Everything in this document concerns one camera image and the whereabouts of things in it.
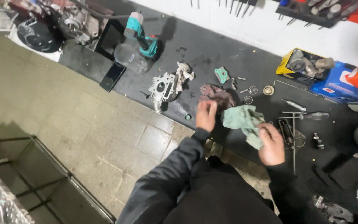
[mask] black jacket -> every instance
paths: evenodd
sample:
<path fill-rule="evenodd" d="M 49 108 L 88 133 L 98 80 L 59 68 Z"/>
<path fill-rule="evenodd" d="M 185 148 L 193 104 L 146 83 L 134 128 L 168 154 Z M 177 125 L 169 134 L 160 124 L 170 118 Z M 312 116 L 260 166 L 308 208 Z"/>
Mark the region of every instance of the black jacket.
<path fill-rule="evenodd" d="M 117 224 L 330 223 L 287 163 L 266 167 L 278 217 L 242 178 L 208 168 L 203 158 L 208 136 L 197 128 L 191 138 L 182 140 L 160 165 L 142 176 Z M 177 202 L 186 186 L 191 190 Z"/>

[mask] black workbench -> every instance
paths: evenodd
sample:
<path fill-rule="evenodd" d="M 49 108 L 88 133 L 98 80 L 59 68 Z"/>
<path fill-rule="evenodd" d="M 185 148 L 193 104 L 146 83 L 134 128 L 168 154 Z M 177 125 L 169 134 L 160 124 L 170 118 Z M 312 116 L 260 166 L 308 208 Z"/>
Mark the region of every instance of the black workbench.
<path fill-rule="evenodd" d="M 301 89 L 304 89 L 305 86 L 276 75 L 275 70 L 281 60 L 281 57 L 277 55 L 136 3 L 106 0 L 104 2 L 105 7 L 114 10 L 118 15 L 128 15 L 136 10 L 142 10 L 146 35 L 160 36 L 165 46 L 161 58 L 150 71 L 146 74 L 135 74 L 127 70 L 114 87 L 114 91 L 125 94 L 128 98 L 152 109 L 152 100 L 146 99 L 140 90 L 147 93 L 152 84 L 152 77 L 165 72 L 175 73 L 176 62 L 184 62 L 191 65 L 196 78 L 183 85 L 183 92 L 175 101 L 163 108 L 162 114 L 189 128 L 195 129 L 196 106 L 201 96 L 199 89 L 205 83 L 223 86 L 224 89 L 232 93 L 237 105 L 242 105 L 243 98 L 249 95 L 247 92 L 243 94 L 239 94 L 239 92 L 250 86 L 256 86 L 259 91 L 256 95 L 252 95 L 252 104 L 256 106 L 258 112 L 265 115 L 266 121 L 275 121 L 276 117 L 286 116 L 281 114 L 281 111 L 296 111 L 281 101 L 281 98 L 290 99 L 306 106 L 307 112 L 329 112 L 331 117 L 328 120 L 297 120 L 296 129 L 307 137 L 306 146 L 301 148 L 296 155 L 297 175 L 304 180 L 311 191 L 358 213 L 356 189 L 343 190 L 336 186 L 324 187 L 311 169 L 313 165 L 325 166 L 339 153 L 358 152 L 358 147 L 352 140 L 353 132 L 358 126 L 358 113 L 353 112 L 346 105 L 335 104 L 303 91 Z M 120 22 L 125 25 L 127 20 L 120 20 Z M 121 41 L 121 38 L 113 28 L 108 33 L 103 45 L 105 48 L 113 49 Z M 136 44 L 131 40 L 125 40 L 125 42 Z M 107 58 L 78 45 L 66 46 L 59 62 L 96 82 L 101 82 L 112 65 Z M 214 69 L 221 66 L 229 71 L 231 77 L 247 78 L 246 81 L 237 79 L 237 91 L 231 89 L 230 81 L 223 85 L 219 84 Z M 295 85 L 301 89 L 275 82 L 275 80 Z M 263 95 L 263 87 L 273 85 L 274 82 L 275 93 L 271 96 Z M 184 119 L 186 114 L 191 114 L 193 119 L 186 121 Z M 325 150 L 319 151 L 312 147 L 311 135 L 313 132 L 319 134 L 326 145 Z M 233 150 L 256 163 L 261 163 L 257 150 L 246 143 L 246 138 L 241 130 L 226 129 L 218 122 L 212 137 L 226 149 Z M 291 152 L 288 151 L 288 160 L 292 161 L 291 157 Z"/>

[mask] cardboard box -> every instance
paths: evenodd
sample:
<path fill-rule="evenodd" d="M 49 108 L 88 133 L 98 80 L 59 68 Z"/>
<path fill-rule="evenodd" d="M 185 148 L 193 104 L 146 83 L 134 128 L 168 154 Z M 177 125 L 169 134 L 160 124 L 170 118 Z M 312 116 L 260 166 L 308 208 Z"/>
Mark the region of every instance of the cardboard box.
<path fill-rule="evenodd" d="M 311 85 L 310 91 L 338 103 L 358 101 L 358 88 L 346 80 L 354 68 L 354 65 L 336 61 L 335 68 L 330 70 L 327 78 Z"/>
<path fill-rule="evenodd" d="M 314 83 L 318 83 L 320 82 L 321 80 L 324 80 L 327 76 L 327 74 L 329 73 L 329 69 L 326 69 L 324 72 L 323 72 L 323 77 L 321 79 L 315 79 L 315 78 L 311 78 L 307 75 L 304 75 L 302 73 L 299 73 L 299 72 L 294 72 L 290 69 L 288 69 L 286 66 L 287 66 L 287 63 L 288 61 L 290 60 L 290 57 L 292 55 L 292 52 L 295 50 L 295 49 L 299 49 L 303 52 L 304 54 L 304 57 L 308 58 L 309 60 L 312 60 L 312 61 L 316 61 L 318 59 L 321 59 L 321 58 L 324 58 L 322 56 L 319 56 L 319 55 L 315 55 L 315 54 L 312 54 L 310 52 L 307 52 L 307 51 L 304 51 L 300 48 L 294 48 L 292 49 L 292 51 L 290 51 L 288 54 L 286 54 L 282 59 L 281 59 L 281 63 L 280 65 L 277 67 L 277 70 L 276 70 L 276 74 L 278 75 L 281 75 L 281 76 L 284 76 L 286 78 L 289 78 L 289 79 L 292 79 L 298 83 L 301 83 L 301 84 L 305 84 L 305 85 L 311 85 L 311 84 L 314 84 Z"/>

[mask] person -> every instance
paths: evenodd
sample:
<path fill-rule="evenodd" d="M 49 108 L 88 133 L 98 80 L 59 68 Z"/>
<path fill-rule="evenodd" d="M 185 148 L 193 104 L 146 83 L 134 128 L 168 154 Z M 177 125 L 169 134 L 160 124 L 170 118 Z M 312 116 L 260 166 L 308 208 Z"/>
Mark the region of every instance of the person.
<path fill-rule="evenodd" d="M 276 128 L 260 124 L 259 157 L 270 176 L 272 202 L 265 200 L 240 174 L 218 157 L 204 158 L 215 126 L 217 103 L 199 103 L 196 131 L 136 181 L 117 224 L 278 224 L 330 223 L 313 205 L 312 196 L 285 161 L 284 143 Z"/>

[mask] blue box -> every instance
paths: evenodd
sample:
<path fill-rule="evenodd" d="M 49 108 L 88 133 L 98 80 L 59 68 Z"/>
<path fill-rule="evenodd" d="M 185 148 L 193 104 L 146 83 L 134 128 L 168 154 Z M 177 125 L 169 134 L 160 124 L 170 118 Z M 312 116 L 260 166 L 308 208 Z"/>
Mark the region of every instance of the blue box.
<path fill-rule="evenodd" d="M 358 88 L 348 81 L 348 76 L 353 70 L 345 67 L 345 63 L 336 61 L 327 78 L 319 83 L 311 85 L 311 92 L 327 97 L 338 103 L 358 101 Z"/>

